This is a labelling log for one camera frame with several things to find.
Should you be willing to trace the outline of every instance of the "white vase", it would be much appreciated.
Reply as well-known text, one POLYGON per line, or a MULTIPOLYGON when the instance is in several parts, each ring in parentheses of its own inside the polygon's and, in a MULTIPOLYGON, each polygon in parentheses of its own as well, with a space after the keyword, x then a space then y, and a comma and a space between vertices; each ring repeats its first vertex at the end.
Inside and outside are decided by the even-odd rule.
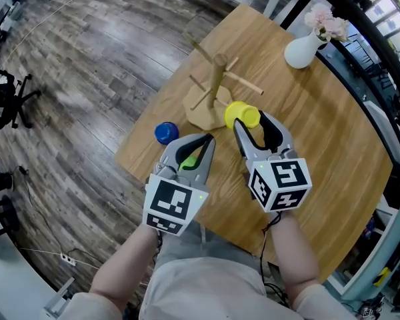
POLYGON ((312 30, 308 36, 295 39, 287 44, 286 62, 295 69, 307 67, 313 61, 317 49, 327 43, 328 41, 320 40, 312 30))

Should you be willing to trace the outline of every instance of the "shirt sleeve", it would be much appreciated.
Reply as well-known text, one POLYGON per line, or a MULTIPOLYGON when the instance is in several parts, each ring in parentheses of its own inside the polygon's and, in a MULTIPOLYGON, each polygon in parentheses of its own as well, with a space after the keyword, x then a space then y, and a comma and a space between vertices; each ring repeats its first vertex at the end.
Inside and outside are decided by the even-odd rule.
POLYGON ((293 303, 293 309, 304 319, 355 320, 355 317, 322 285, 310 285, 305 288, 293 303))
POLYGON ((121 320, 117 306, 106 297, 93 293, 74 294, 59 320, 121 320))

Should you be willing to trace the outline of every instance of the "white t-shirt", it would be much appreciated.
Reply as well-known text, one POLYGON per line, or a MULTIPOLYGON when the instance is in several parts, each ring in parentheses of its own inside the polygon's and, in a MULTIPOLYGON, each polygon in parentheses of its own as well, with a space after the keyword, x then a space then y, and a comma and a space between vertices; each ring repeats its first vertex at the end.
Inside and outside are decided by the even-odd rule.
MULTIPOLYGON (((306 288, 292 311, 266 297, 261 276, 240 263, 202 257, 162 265, 153 274, 141 306, 142 320, 354 320, 322 285, 306 288)), ((60 320, 121 320, 108 299, 74 295, 60 320)))

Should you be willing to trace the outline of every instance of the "wooden table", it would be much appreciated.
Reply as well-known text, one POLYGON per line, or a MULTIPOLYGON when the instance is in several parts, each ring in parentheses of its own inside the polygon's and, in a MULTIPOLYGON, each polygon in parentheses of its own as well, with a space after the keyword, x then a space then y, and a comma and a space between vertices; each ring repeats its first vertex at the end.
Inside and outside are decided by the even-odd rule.
MULTIPOLYGON (((240 58, 233 71, 265 90, 252 93, 224 78, 234 100, 270 113, 291 132, 295 149, 307 161, 313 188, 295 214, 317 254, 325 279, 352 248, 373 213, 392 165, 378 135, 341 82, 314 59, 310 67, 289 67, 283 51, 292 36, 252 8, 241 5, 203 41, 210 53, 240 58)), ((164 147, 156 125, 172 121, 181 136, 200 133, 185 118, 182 98, 192 86, 188 74, 206 81, 209 64, 194 51, 157 94, 121 144, 117 161, 145 181, 164 147)), ((261 128, 252 129, 258 140, 261 128)), ((217 141, 207 185, 211 194, 196 220, 234 244, 258 255, 268 220, 252 201, 242 172, 245 164, 232 131, 212 131, 217 141)), ((264 257, 275 262, 271 241, 264 257)))

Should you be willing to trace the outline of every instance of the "power strip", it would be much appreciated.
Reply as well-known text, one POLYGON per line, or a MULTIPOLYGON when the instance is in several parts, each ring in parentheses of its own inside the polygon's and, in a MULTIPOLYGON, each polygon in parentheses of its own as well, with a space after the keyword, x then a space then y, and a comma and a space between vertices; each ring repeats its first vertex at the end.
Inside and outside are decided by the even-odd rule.
POLYGON ((61 260, 66 262, 67 264, 72 265, 73 267, 75 267, 75 265, 77 264, 77 262, 74 261, 73 258, 71 258, 70 256, 68 256, 68 255, 66 255, 64 253, 61 253, 61 260))

